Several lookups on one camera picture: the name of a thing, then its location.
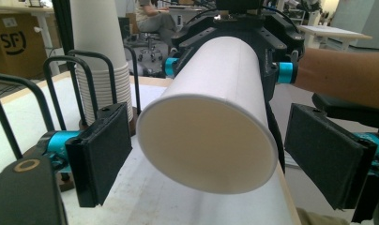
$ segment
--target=floor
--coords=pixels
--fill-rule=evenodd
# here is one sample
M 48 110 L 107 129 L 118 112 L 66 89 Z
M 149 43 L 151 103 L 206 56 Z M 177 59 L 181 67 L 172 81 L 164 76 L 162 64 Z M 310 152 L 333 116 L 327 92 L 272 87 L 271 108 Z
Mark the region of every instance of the floor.
M 156 48 L 160 49 L 162 52 L 163 57 L 166 57 L 168 54 L 168 48 L 165 44 L 163 44 L 160 41 L 156 40 Z M 125 40 L 125 45 L 131 46 L 131 48 L 136 52 L 136 57 L 138 57 L 140 53 L 140 49 L 146 48 L 146 43 L 144 41 L 127 41 Z M 327 44 L 321 45 L 321 48 L 330 49 L 330 50 L 339 50 L 341 44 L 338 41 L 329 39 Z M 357 49 L 350 47 L 349 52 L 376 52 L 374 50 L 363 50 L 363 49 Z M 128 50 L 125 50 L 126 58 L 128 60 L 130 71 L 133 71 L 133 65 L 132 65 L 132 56 Z M 142 60 L 142 62 L 138 62 L 138 71 L 140 76 L 147 76 L 151 74 L 157 74 L 161 71 L 161 63 L 162 61 L 156 60 L 155 62 L 151 62 L 149 56 L 145 56 Z M 61 71 L 66 70 L 64 66 L 60 66 Z M 9 95 L 15 91 L 20 90 L 20 86 L 16 85 L 7 85 L 7 84 L 1 84 L 0 83 L 0 97 L 4 97 L 6 95 Z M 290 97 L 291 101 L 294 102 L 300 102 L 304 103 L 306 105 L 311 105 L 311 93 L 297 89 L 291 85 L 288 85 L 285 88 L 281 89 L 282 92 L 289 93 L 288 96 Z M 272 108 L 275 111 L 279 112 L 277 116 L 277 120 L 279 123 L 283 124 L 283 127 L 281 128 L 282 137 L 284 137 L 285 132 L 285 120 L 287 121 L 288 114 L 287 113 L 280 113 L 281 110 L 278 109 L 281 107 L 282 104 L 279 102 L 275 102 L 272 104 Z M 338 122 L 341 126 L 344 128 L 347 128 L 349 130 L 352 129 L 368 129 L 367 127 L 360 127 L 359 125 L 355 124 L 348 124 L 342 121 Z M 291 191 L 292 197 L 294 199 L 295 205 L 297 207 L 304 208 L 308 211 L 312 211 L 321 215 L 328 215 L 333 217 L 340 217 L 345 218 L 347 220 L 351 220 L 351 217 L 354 214 L 354 210 L 345 210 L 345 211 L 338 211 L 333 210 L 330 205 L 325 200 L 324 196 L 321 194 L 321 192 L 318 190 L 318 188 L 313 184 L 313 182 L 308 178 L 304 172 L 302 172 L 297 166 L 296 163 L 291 161 L 290 156 L 287 156 L 287 170 L 286 170 L 286 179 L 289 186 L 289 189 Z

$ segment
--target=person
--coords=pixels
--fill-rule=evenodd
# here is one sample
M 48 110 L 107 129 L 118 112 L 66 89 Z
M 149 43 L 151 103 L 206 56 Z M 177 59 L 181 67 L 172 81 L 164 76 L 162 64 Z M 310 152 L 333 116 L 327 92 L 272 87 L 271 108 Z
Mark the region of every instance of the person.
M 141 32 L 158 32 L 160 39 L 170 48 L 176 25 L 167 7 L 156 9 L 151 0 L 136 1 L 136 22 Z
M 308 48 L 294 86 L 379 109 L 379 52 Z

